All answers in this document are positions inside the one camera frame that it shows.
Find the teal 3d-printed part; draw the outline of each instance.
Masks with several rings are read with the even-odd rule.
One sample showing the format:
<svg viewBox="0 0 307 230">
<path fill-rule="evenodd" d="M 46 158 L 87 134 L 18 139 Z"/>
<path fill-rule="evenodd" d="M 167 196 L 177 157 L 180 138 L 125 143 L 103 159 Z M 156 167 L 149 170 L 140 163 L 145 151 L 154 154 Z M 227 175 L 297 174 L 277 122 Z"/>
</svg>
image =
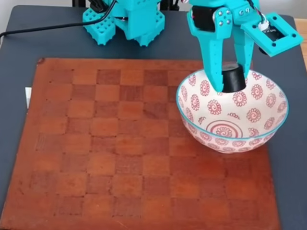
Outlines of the teal 3d-printed part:
<svg viewBox="0 0 307 230">
<path fill-rule="evenodd" d="M 234 39 L 236 61 L 242 69 L 242 78 L 248 75 L 255 43 L 263 53 L 273 57 L 303 42 L 303 37 L 281 16 L 276 13 L 262 14 L 259 0 L 189 2 L 192 4 L 187 14 L 189 28 L 199 41 L 204 70 L 217 92 L 224 92 L 226 82 L 222 64 L 225 39 Z"/>
<path fill-rule="evenodd" d="M 105 45 L 116 34 L 116 27 L 124 31 L 127 40 L 136 40 L 148 46 L 165 27 L 165 16 L 158 10 L 157 0 L 117 0 L 109 16 L 100 23 L 85 26 L 87 32 L 99 44 Z M 101 18 L 89 8 L 83 13 L 83 22 Z"/>
</svg>

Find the black cylinder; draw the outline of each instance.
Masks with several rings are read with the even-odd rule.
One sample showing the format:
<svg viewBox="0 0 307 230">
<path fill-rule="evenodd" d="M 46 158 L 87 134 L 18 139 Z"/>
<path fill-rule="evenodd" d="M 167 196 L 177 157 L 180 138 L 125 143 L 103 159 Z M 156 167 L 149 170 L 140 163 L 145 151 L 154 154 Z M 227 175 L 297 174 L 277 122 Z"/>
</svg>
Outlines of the black cylinder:
<svg viewBox="0 0 307 230">
<path fill-rule="evenodd" d="M 246 87 L 243 67 L 236 63 L 223 66 L 223 92 L 238 92 Z"/>
</svg>

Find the red floral pattern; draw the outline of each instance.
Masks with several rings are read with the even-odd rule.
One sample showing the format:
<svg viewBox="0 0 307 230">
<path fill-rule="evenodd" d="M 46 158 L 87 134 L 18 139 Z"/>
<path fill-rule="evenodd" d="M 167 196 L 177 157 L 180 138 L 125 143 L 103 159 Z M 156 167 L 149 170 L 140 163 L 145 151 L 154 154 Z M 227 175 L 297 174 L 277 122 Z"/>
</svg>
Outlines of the red floral pattern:
<svg viewBox="0 0 307 230">
<path fill-rule="evenodd" d="M 256 99 L 259 100 L 263 96 L 263 89 L 259 84 L 256 84 L 251 89 L 251 95 Z"/>
<path fill-rule="evenodd" d="M 208 143 L 207 145 L 208 145 L 208 147 L 210 147 L 210 148 L 212 148 L 212 149 L 214 149 L 214 150 L 219 150 L 219 149 L 220 149 L 219 146 L 217 146 L 217 145 L 215 145 L 215 144 L 212 144 L 212 143 Z"/>
<path fill-rule="evenodd" d="M 254 79 L 256 79 L 256 80 L 259 80 L 260 78 L 262 78 L 262 75 L 259 74 L 259 73 L 256 73 L 256 72 L 253 72 L 252 75 L 253 75 Z"/>
<path fill-rule="evenodd" d="M 203 121 L 206 119 L 206 117 L 202 116 L 198 119 L 198 123 L 201 125 Z"/>
<path fill-rule="evenodd" d="M 242 147 L 243 145 L 245 145 L 246 141 L 244 140 L 235 140 L 234 142 L 232 142 L 232 145 L 234 147 Z"/>
<path fill-rule="evenodd" d="M 229 113 L 227 115 L 228 116 L 232 116 L 233 118 L 236 118 L 236 119 L 240 120 L 240 117 L 237 114 L 235 114 L 235 113 Z"/>
<path fill-rule="evenodd" d="M 188 127 L 189 127 L 189 131 L 192 133 L 192 134 L 197 134 L 197 129 L 191 125 L 190 123 L 188 123 Z"/>
<path fill-rule="evenodd" d="M 183 104 L 183 101 L 182 101 L 181 97 L 179 97 L 178 101 L 179 101 L 180 107 L 181 107 L 182 109 L 184 109 L 184 104 Z"/>
<path fill-rule="evenodd" d="M 222 150 L 225 152 L 234 152 L 236 149 L 232 147 L 224 147 Z"/>
<path fill-rule="evenodd" d="M 264 141 L 264 142 L 268 141 L 269 139 L 271 139 L 271 138 L 274 136 L 274 134 L 275 134 L 275 133 L 269 134 L 268 136 L 266 136 L 266 137 L 263 139 L 263 141 Z"/>
<path fill-rule="evenodd" d="M 208 103 L 208 109 L 211 114 L 213 115 L 219 115 L 222 112 L 221 105 L 218 103 L 217 100 L 211 100 Z"/>
<path fill-rule="evenodd" d="M 191 112 L 189 108 L 186 108 L 186 115 L 191 122 L 194 122 L 193 113 Z"/>
<path fill-rule="evenodd" d="M 210 92 L 210 84 L 207 80 L 201 82 L 201 95 L 208 96 Z"/>
<path fill-rule="evenodd" d="M 252 108 L 249 110 L 246 118 L 252 122 L 252 123 L 255 123 L 257 121 L 259 121 L 261 119 L 261 112 L 259 109 L 256 109 L 256 108 Z"/>
<path fill-rule="evenodd" d="M 259 131 L 255 128 L 248 128 L 249 130 L 249 136 L 252 137 L 256 137 L 259 136 Z"/>
<path fill-rule="evenodd" d="M 272 128 L 274 121 L 275 121 L 274 117 L 269 118 L 264 124 L 264 129 L 269 130 L 270 128 Z"/>
<path fill-rule="evenodd" d="M 281 102 L 277 108 L 277 112 L 281 113 L 283 110 L 285 110 L 286 107 L 287 107 L 287 102 L 286 101 Z"/>
<path fill-rule="evenodd" d="M 246 95 L 242 91 L 236 92 L 232 99 L 238 107 L 242 107 L 247 103 Z"/>
<path fill-rule="evenodd" d="M 218 145 L 227 145 L 228 144 L 228 140 L 225 140 L 225 139 L 221 139 L 221 138 L 216 138 L 215 139 L 215 142 L 218 144 Z"/>
<path fill-rule="evenodd" d="M 188 99 L 188 91 L 187 88 L 183 85 L 181 86 L 181 94 L 183 96 L 183 100 L 186 102 Z"/>
<path fill-rule="evenodd" d="M 190 83 L 191 86 L 194 86 L 196 84 L 196 76 L 195 76 L 195 74 L 193 74 L 193 75 L 191 75 L 189 77 L 189 83 Z"/>
<path fill-rule="evenodd" d="M 206 141 L 212 140 L 212 137 L 204 132 L 200 132 L 200 136 L 203 140 L 206 140 Z"/>
<path fill-rule="evenodd" d="M 262 141 L 262 138 L 254 139 L 249 142 L 249 145 L 257 145 Z"/>
<path fill-rule="evenodd" d="M 195 111 L 198 111 L 200 109 L 200 100 L 198 99 L 198 96 L 196 94 L 193 94 L 191 97 L 191 107 Z"/>
<path fill-rule="evenodd" d="M 195 139 L 199 142 L 199 143 L 201 143 L 202 145 L 205 145 L 206 144 L 206 142 L 204 142 L 202 139 L 200 139 L 199 137 L 195 137 Z"/>
<path fill-rule="evenodd" d="M 273 81 L 271 81 L 270 79 L 267 79 L 267 87 L 272 90 L 275 87 L 275 84 Z"/>
<path fill-rule="evenodd" d="M 281 98 L 284 98 L 284 93 L 283 92 L 279 92 L 279 96 L 281 97 Z"/>
<path fill-rule="evenodd" d="M 226 138 L 232 137 L 232 130 L 226 126 L 217 128 L 215 133 L 219 136 L 226 137 Z"/>
<path fill-rule="evenodd" d="M 278 118 L 276 124 L 277 124 L 277 125 L 280 124 L 280 123 L 284 120 L 285 117 L 286 117 L 286 114 L 281 115 L 281 116 Z"/>
<path fill-rule="evenodd" d="M 244 148 L 238 149 L 239 152 L 247 152 L 247 151 L 250 151 L 250 150 L 251 150 L 250 147 L 244 147 Z"/>
<path fill-rule="evenodd" d="M 276 95 L 274 93 L 270 93 L 267 97 L 267 106 L 272 108 L 276 103 Z"/>
</svg>

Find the teal robot gripper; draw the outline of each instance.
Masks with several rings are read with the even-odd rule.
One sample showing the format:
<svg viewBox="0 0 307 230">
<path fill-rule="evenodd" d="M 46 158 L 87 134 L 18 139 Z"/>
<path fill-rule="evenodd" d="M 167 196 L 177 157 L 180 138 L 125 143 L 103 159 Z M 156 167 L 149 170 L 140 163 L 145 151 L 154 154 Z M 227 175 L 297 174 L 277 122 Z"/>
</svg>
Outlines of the teal robot gripper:
<svg viewBox="0 0 307 230">
<path fill-rule="evenodd" d="M 259 0 L 190 0 L 187 20 L 191 34 L 197 37 L 204 70 L 213 88 L 223 92 L 223 42 L 233 37 L 237 64 L 246 78 L 250 69 L 254 44 L 273 57 L 303 42 L 303 37 L 276 13 L 260 13 Z M 268 29 L 259 24 L 269 23 Z M 267 36 L 278 31 L 277 39 Z"/>
</svg>

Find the white paper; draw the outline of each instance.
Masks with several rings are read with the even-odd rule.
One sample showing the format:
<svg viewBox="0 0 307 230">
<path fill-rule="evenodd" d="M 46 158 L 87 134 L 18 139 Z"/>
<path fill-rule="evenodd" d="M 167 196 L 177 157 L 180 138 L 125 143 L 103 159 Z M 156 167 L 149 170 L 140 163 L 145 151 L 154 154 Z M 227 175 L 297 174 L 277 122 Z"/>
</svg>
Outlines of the white paper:
<svg viewBox="0 0 307 230">
<path fill-rule="evenodd" d="M 26 101 L 27 101 L 27 108 L 29 108 L 29 104 L 30 104 L 31 91 L 32 91 L 31 87 L 26 87 L 25 88 L 25 98 L 26 98 Z"/>
</svg>

